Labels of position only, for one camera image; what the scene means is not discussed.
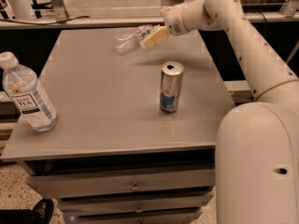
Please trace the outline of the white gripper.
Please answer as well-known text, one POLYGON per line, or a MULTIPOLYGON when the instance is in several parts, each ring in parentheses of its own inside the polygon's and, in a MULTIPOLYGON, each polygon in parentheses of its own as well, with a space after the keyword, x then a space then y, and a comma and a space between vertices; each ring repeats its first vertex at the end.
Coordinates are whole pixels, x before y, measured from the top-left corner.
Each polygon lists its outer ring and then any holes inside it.
POLYGON ((164 18, 165 26, 155 26, 139 43, 142 49, 151 49, 154 46, 166 41, 171 35, 182 35, 184 26, 181 19, 181 7, 163 7, 160 10, 164 18))

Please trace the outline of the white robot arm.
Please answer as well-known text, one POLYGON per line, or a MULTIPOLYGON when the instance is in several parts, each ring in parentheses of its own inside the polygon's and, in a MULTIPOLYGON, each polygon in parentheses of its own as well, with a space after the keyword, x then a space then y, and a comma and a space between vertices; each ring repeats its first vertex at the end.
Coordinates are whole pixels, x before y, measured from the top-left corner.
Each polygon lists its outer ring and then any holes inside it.
POLYGON ((253 102, 229 111, 215 151, 217 224, 299 224, 299 78, 246 18, 240 0, 195 0, 161 10, 170 35, 220 28, 253 102))

